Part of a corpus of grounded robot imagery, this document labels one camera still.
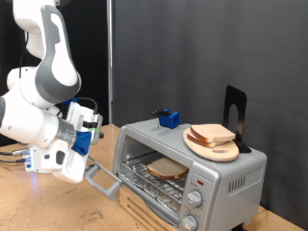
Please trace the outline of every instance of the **toast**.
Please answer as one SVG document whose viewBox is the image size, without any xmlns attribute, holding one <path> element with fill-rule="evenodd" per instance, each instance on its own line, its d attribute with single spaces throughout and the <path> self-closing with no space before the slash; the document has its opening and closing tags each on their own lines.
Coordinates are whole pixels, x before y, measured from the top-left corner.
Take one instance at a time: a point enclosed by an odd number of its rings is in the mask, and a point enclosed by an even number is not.
<svg viewBox="0 0 308 231">
<path fill-rule="evenodd" d="M 199 145 L 205 146 L 205 147 L 215 147 L 215 146 L 220 145 L 220 144 L 225 142 L 225 141 L 214 141 L 214 142 L 202 141 L 202 140 L 198 139 L 196 136 L 193 135 L 191 129 L 187 133 L 187 139 L 189 139 L 190 141 L 193 141 L 193 142 L 195 142 Z"/>
<path fill-rule="evenodd" d="M 220 124 L 192 125 L 191 131 L 201 141 L 232 141 L 235 134 Z"/>
<path fill-rule="evenodd" d="M 146 166 L 148 173 L 159 177 L 162 180 L 173 180 L 185 176 L 189 169 L 181 164 L 171 160 L 168 157 L 163 157 L 150 165 Z"/>
</svg>

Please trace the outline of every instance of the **toaster oven knob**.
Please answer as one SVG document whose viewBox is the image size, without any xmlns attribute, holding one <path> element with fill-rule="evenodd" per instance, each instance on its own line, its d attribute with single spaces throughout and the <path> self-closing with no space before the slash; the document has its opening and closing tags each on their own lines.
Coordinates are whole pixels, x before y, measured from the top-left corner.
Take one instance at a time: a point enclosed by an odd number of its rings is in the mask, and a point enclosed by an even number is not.
<svg viewBox="0 0 308 231">
<path fill-rule="evenodd" d="M 196 228 L 198 227 L 196 219 L 192 215 L 188 215 L 183 218 L 181 225 L 186 228 L 186 230 L 190 231 L 196 230 Z"/>
<path fill-rule="evenodd" d="M 202 196 L 200 192 L 192 191 L 186 195 L 188 202 L 193 205 L 194 208 L 197 208 L 202 203 Z"/>
</svg>

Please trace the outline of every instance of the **blue robot part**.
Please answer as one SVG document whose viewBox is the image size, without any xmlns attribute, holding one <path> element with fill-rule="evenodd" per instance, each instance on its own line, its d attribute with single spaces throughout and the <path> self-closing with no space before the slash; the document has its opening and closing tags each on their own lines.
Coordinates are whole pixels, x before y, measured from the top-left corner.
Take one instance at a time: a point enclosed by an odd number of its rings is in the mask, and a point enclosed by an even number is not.
<svg viewBox="0 0 308 231">
<path fill-rule="evenodd" d="M 159 115 L 161 126 L 173 129 L 181 123 L 179 112 L 174 112 L 173 114 L 170 114 L 169 109 L 164 109 L 164 111 L 167 112 L 168 115 Z"/>
<path fill-rule="evenodd" d="M 76 132 L 77 138 L 71 149 L 85 156 L 89 152 L 91 132 Z"/>
</svg>

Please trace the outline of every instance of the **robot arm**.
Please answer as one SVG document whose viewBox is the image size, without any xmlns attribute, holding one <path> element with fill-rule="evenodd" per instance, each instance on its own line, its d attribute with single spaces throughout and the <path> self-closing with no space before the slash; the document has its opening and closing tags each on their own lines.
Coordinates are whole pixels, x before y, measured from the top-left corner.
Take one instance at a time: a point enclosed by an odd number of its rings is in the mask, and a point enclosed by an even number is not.
<svg viewBox="0 0 308 231">
<path fill-rule="evenodd" d="M 17 69 L 9 74 L 10 91 L 0 97 L 0 133 L 29 143 L 40 153 L 43 169 L 78 183 L 90 143 L 97 143 L 102 116 L 77 103 L 69 106 L 67 119 L 47 112 L 73 98 L 81 87 L 56 1 L 13 0 L 13 15 L 18 26 L 29 33 L 29 52 L 41 62 L 36 67 L 23 67 L 21 79 Z M 94 124 L 94 129 L 84 128 L 85 122 Z"/>
</svg>

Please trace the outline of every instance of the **black curtain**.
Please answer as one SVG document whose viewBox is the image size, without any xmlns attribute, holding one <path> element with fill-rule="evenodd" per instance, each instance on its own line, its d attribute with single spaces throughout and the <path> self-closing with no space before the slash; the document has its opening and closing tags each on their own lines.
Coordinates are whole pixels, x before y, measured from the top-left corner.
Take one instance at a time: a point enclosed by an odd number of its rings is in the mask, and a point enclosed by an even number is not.
<svg viewBox="0 0 308 231">
<path fill-rule="evenodd" d="M 304 0 L 115 0 L 114 124 L 164 108 L 222 123 L 226 86 L 244 91 L 244 143 L 268 156 L 262 202 L 308 229 L 307 9 Z"/>
<path fill-rule="evenodd" d="M 108 29 L 106 1 L 73 0 L 61 12 L 67 29 L 70 51 L 82 78 L 76 97 L 92 98 L 108 124 Z M 93 108 L 93 104 L 80 101 Z"/>
<path fill-rule="evenodd" d="M 89 97 L 98 104 L 98 113 L 108 123 L 108 31 L 104 1 L 74 0 L 60 9 L 64 16 L 70 50 L 82 87 L 76 97 Z M 19 67 L 25 38 L 13 19 L 13 5 L 0 0 L 0 95 L 7 91 L 7 76 Z M 39 59 L 25 52 L 23 66 L 36 66 Z M 93 108 L 93 104 L 80 101 Z M 15 143 L 0 134 L 0 146 Z"/>
</svg>

